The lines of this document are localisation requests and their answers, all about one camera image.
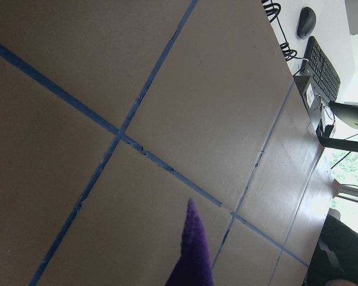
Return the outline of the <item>person in black jacket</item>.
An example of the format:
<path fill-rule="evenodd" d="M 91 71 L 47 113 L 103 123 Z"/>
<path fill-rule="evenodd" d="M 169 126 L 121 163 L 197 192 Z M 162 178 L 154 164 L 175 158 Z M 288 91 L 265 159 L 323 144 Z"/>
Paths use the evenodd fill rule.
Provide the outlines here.
<path fill-rule="evenodd" d="M 303 285 L 358 285 L 358 233 L 327 215 Z"/>

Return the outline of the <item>black keyboard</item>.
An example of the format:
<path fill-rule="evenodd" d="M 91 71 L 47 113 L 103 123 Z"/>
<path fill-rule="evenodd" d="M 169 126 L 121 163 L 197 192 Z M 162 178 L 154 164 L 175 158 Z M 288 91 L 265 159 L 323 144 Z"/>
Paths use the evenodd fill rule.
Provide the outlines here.
<path fill-rule="evenodd" d="M 340 77 L 314 36 L 308 38 L 304 59 L 308 63 L 302 69 L 302 74 L 312 77 L 314 86 L 325 97 L 325 101 L 336 101 Z"/>

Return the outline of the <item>purple towel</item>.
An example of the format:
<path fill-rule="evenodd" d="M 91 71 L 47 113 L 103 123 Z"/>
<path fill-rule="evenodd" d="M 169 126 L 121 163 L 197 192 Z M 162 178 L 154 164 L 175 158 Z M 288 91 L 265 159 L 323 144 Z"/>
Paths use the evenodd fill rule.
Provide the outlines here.
<path fill-rule="evenodd" d="M 180 258 L 166 285 L 214 285 L 206 231 L 194 199 L 187 203 Z"/>

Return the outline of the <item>black box with label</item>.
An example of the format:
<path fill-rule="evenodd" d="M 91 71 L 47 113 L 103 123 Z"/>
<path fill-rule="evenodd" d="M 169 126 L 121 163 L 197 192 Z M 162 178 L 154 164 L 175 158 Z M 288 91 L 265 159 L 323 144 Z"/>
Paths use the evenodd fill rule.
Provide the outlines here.
<path fill-rule="evenodd" d="M 322 123 L 323 104 L 321 96 L 314 92 L 311 76 L 294 76 L 294 82 L 301 95 L 305 109 L 317 136 L 324 133 Z"/>

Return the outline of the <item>black computer mouse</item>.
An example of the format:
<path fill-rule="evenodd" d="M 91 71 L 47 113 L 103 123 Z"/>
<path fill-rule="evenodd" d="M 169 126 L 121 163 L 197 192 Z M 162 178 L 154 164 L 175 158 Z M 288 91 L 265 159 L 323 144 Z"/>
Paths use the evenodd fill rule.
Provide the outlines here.
<path fill-rule="evenodd" d="M 300 39 L 306 39 L 311 35 L 315 26 L 317 18 L 314 10 L 310 7 L 303 7 L 300 11 L 300 16 L 297 26 L 297 36 Z"/>

